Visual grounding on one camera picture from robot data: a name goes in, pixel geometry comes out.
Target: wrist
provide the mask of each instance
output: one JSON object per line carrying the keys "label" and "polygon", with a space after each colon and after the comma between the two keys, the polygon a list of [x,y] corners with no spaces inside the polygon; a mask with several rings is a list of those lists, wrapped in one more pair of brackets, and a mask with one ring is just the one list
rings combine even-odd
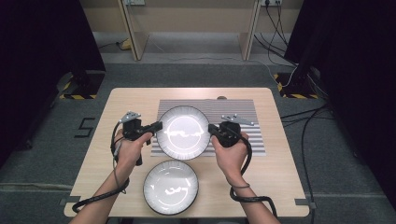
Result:
{"label": "wrist", "polygon": [[116,173],[120,178],[126,180],[131,175],[133,169],[134,164],[119,162],[116,166]]}
{"label": "wrist", "polygon": [[226,179],[228,184],[230,184],[232,187],[241,188],[248,186],[248,183],[240,174],[226,175]]}

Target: gray carpet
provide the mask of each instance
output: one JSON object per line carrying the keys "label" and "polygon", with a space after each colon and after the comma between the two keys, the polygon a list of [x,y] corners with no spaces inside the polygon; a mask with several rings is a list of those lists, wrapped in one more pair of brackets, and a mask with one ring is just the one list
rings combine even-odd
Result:
{"label": "gray carpet", "polygon": [[[325,103],[321,99],[280,97],[275,82],[263,65],[107,64],[106,69],[95,100],[56,99],[54,107],[35,132],[34,147],[15,151],[0,170],[0,183],[3,185],[49,184],[43,188],[1,186],[0,223],[66,223],[70,220],[64,216],[60,200],[70,193],[69,188],[78,175],[94,127],[114,88],[267,87],[273,91],[280,116],[317,108]],[[271,66],[272,74],[290,70]],[[59,89],[67,79],[65,76],[60,81]],[[324,112],[320,116],[332,118],[332,113]],[[84,118],[94,118],[84,123],[85,127],[93,127],[92,133],[86,138],[76,138],[76,135],[88,132],[78,129]],[[285,132],[309,198],[301,152],[303,127],[304,122],[298,122],[285,127]],[[304,145],[306,166],[318,206],[315,223],[396,223],[394,209],[369,168],[354,157],[335,120],[312,119],[306,129]],[[310,223],[311,216],[281,217],[280,220],[282,223]]]}

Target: power outlet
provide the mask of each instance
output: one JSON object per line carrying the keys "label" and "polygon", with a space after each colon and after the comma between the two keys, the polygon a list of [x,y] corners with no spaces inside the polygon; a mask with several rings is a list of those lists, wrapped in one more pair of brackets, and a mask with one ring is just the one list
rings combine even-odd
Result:
{"label": "power outlet", "polygon": [[124,0],[125,6],[144,6],[145,0]]}
{"label": "power outlet", "polygon": [[[282,6],[282,0],[269,0],[270,4],[268,7]],[[265,0],[262,0],[262,6],[265,7]]]}

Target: black cable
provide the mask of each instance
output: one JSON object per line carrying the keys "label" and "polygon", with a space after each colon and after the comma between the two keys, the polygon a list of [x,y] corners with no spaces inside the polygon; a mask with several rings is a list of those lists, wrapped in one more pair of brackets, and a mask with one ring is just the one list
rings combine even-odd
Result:
{"label": "black cable", "polygon": [[86,199],[86,200],[80,201],[78,203],[75,203],[73,205],[72,209],[73,209],[73,211],[75,213],[78,213],[80,211],[79,208],[81,206],[86,205],[88,203],[97,202],[97,201],[103,200],[105,198],[111,197],[113,195],[116,195],[116,194],[122,192],[123,190],[125,190],[128,187],[128,185],[129,185],[129,178],[125,181],[125,183],[120,188],[114,189],[114,190],[111,190],[110,192],[107,192],[107,193],[104,193],[104,194],[101,194],[101,195],[98,195],[98,196],[94,196],[94,197],[91,197],[89,199]]}
{"label": "black cable", "polygon": [[299,113],[295,113],[295,114],[290,114],[290,115],[282,116],[282,117],[280,117],[280,118],[281,118],[281,119],[285,119],[285,118],[289,118],[289,117],[294,117],[294,116],[306,114],[306,113],[309,113],[309,112],[314,112],[314,111],[316,111],[316,110],[318,110],[318,109],[321,109],[321,108],[323,108],[323,106],[318,107],[318,108],[316,108],[316,109],[309,109],[309,110],[305,110],[305,111],[303,111],[303,112],[299,112]]}
{"label": "black cable", "polygon": [[122,49],[122,48],[120,47],[120,43],[125,42],[127,39],[128,39],[128,38],[122,40],[121,42],[105,44],[105,45],[102,45],[102,46],[100,46],[100,47],[98,47],[98,48],[99,48],[99,49],[102,49],[102,48],[104,48],[104,47],[107,47],[107,46],[110,46],[110,45],[114,45],[114,44],[115,44],[115,45],[117,45],[117,47],[119,47],[120,50],[125,50],[125,49]]}
{"label": "black cable", "polygon": [[281,55],[280,53],[274,51],[273,49],[268,48],[267,46],[265,46],[265,45],[259,40],[259,38],[258,38],[256,35],[254,35],[254,38],[262,45],[263,48],[265,48],[265,49],[267,49],[267,50],[273,52],[275,55],[277,55],[277,56],[280,57],[281,59],[285,60],[286,62],[291,63],[291,64],[294,65],[294,66],[290,66],[290,65],[287,65],[287,64],[281,64],[281,65],[289,66],[289,67],[297,67],[297,64],[296,64],[296,63],[294,63],[294,62],[292,62],[292,61],[286,59],[286,58],[285,58],[283,55]]}
{"label": "black cable", "polygon": [[[328,100],[329,99],[329,94],[327,94],[326,91],[324,91],[315,81],[314,79],[309,75],[309,73],[306,75],[308,77],[308,81],[309,81],[309,87],[311,88],[311,90],[319,97],[322,98],[324,100]],[[325,96],[323,96],[323,94],[318,94],[318,92],[316,90],[319,90],[321,93],[324,93]]]}
{"label": "black cable", "polygon": [[[273,43],[273,41],[274,41],[275,36],[276,36],[276,32],[274,32],[273,37],[271,38],[270,45],[268,46],[268,49],[270,49],[271,46],[273,45],[272,43]],[[269,51],[269,50],[267,51],[267,56],[268,56],[268,59],[271,61],[271,63],[273,63],[273,61],[272,61],[272,59],[271,59],[271,56],[270,56],[270,51]]]}
{"label": "black cable", "polygon": [[270,42],[268,42],[268,41],[264,38],[264,36],[262,36],[262,33],[260,33],[260,36],[261,36],[262,39],[265,41],[265,43],[267,43],[267,44],[269,45],[269,47],[272,47],[273,49],[278,49],[278,50],[280,50],[280,51],[282,51],[282,52],[285,52],[285,50],[280,49],[280,48],[278,48],[277,46],[274,46],[274,45],[272,45]]}
{"label": "black cable", "polygon": [[[115,150],[115,145],[116,145],[116,143],[119,142],[121,139],[123,139],[123,138],[120,138],[120,139],[117,139],[117,141],[114,141],[114,139],[115,139],[115,137],[116,137],[116,136],[115,136],[115,135],[116,135],[116,131],[117,131],[119,125],[120,125],[120,122],[117,122],[116,126],[114,127],[113,134],[111,135],[111,144],[110,144],[110,148],[111,148],[111,152],[112,152],[113,154],[114,154],[114,150]],[[117,158],[117,156],[113,156],[113,160],[114,160],[114,161],[117,160],[116,158]],[[75,213],[78,213],[78,212],[79,212],[79,208],[80,208],[81,206],[83,206],[83,205],[86,205],[86,204],[88,204],[88,203],[97,202],[97,201],[103,200],[103,199],[105,199],[105,198],[111,197],[111,196],[113,196],[113,195],[116,195],[116,194],[118,194],[118,193],[120,193],[120,192],[124,192],[125,189],[126,189],[126,188],[128,187],[128,185],[129,185],[129,178],[125,181],[125,183],[124,183],[122,186],[120,186],[120,184],[119,184],[119,182],[118,182],[118,180],[117,180],[115,167],[113,167],[113,173],[114,173],[114,176],[115,176],[115,178],[116,178],[116,182],[117,182],[117,186],[118,186],[116,189],[113,189],[113,190],[111,190],[110,192],[107,192],[107,193],[104,193],[104,194],[101,194],[101,195],[98,195],[98,196],[93,196],[93,197],[91,197],[91,198],[89,198],[89,199],[86,199],[86,200],[80,201],[80,202],[78,202],[78,203],[75,203],[75,204],[73,205],[73,207],[72,207],[73,211],[74,211]]]}
{"label": "black cable", "polygon": [[286,40],[285,33],[283,32],[283,26],[282,26],[282,20],[280,19],[280,16],[282,15],[282,6],[279,4],[279,2],[276,1],[277,4],[277,16],[278,16],[278,21],[280,25],[280,31],[282,32],[283,39],[285,40],[286,46],[288,46],[288,41]]}
{"label": "black cable", "polygon": [[[298,122],[306,120],[306,119],[309,119],[309,117],[301,118],[301,119],[295,119],[295,120],[282,121],[282,122],[289,122],[289,124],[284,125],[283,128],[289,127],[289,126],[291,126],[291,125],[293,125],[295,123],[298,123]],[[314,117],[314,119],[332,119],[332,118]]]}
{"label": "black cable", "polygon": [[[305,122],[305,125],[303,127],[303,133],[301,135],[301,151],[302,151],[302,157],[303,157],[303,167],[304,167],[304,173],[305,173],[305,177],[306,177],[306,182],[308,184],[308,190],[309,190],[309,194],[311,197],[311,203],[315,203],[315,199],[314,199],[314,192],[312,190],[312,186],[311,186],[311,181],[309,180],[309,175],[308,175],[308,171],[306,168],[306,162],[305,162],[305,152],[304,152],[304,136],[305,136],[305,131],[306,131],[306,127],[309,123],[309,121],[324,107],[326,107],[326,105],[323,105],[322,107],[318,108],[310,117],[309,119]],[[310,209],[311,210],[311,223],[314,223],[315,220],[315,209]]]}
{"label": "black cable", "polygon": [[[243,175],[245,173],[245,171],[247,170],[247,168],[248,168],[248,166],[250,164],[252,155],[253,155],[253,150],[251,148],[251,144],[240,133],[236,133],[232,129],[228,128],[228,127],[226,127],[226,128],[227,128],[228,131],[230,131],[231,133],[235,134],[235,136],[237,136],[239,139],[241,139],[244,142],[244,144],[247,146],[247,159],[246,159],[245,164],[243,165],[243,167],[241,169],[241,175]],[[237,202],[240,202],[240,203],[258,203],[258,202],[266,201],[266,202],[268,202],[270,204],[271,210],[272,210],[272,213],[273,213],[274,217],[277,218],[276,207],[275,207],[274,201],[270,197],[267,197],[267,196],[239,197],[239,196],[235,195],[235,192],[233,191],[233,187],[230,188],[230,197],[234,201],[237,201]]]}
{"label": "black cable", "polygon": [[286,41],[286,39],[283,38],[283,36],[282,36],[282,35],[279,33],[279,31],[277,30],[277,26],[275,25],[274,20],[272,19],[271,14],[270,14],[270,12],[268,11],[268,7],[266,7],[265,9],[266,9],[266,11],[267,11],[268,17],[269,17],[270,20],[271,20],[271,23],[274,25],[275,33],[279,35],[279,37],[283,40],[283,42],[284,42],[285,45],[287,46],[287,45],[288,45],[288,42]]}

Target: forearm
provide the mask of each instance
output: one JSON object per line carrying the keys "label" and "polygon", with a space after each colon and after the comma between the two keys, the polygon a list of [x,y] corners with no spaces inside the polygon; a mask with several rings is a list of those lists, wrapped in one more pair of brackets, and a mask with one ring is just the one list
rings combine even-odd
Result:
{"label": "forearm", "polygon": [[[119,185],[122,186],[131,174],[133,167],[116,167],[117,180]],[[98,196],[111,190],[117,189],[116,178],[114,171],[110,173],[102,186],[94,193],[93,196]],[[89,203],[85,205],[81,211],[73,218],[70,223],[106,223],[108,214],[110,214],[111,208],[116,201],[119,194],[105,198],[103,200]]]}
{"label": "forearm", "polygon": [[[244,187],[247,186],[248,183],[243,179],[242,176],[228,176],[227,180],[232,186]],[[236,196],[239,197],[256,197],[256,193],[251,188],[233,188]],[[273,216],[270,210],[262,203],[241,203],[242,208],[247,215],[247,219],[249,223],[279,223],[279,221]]]}

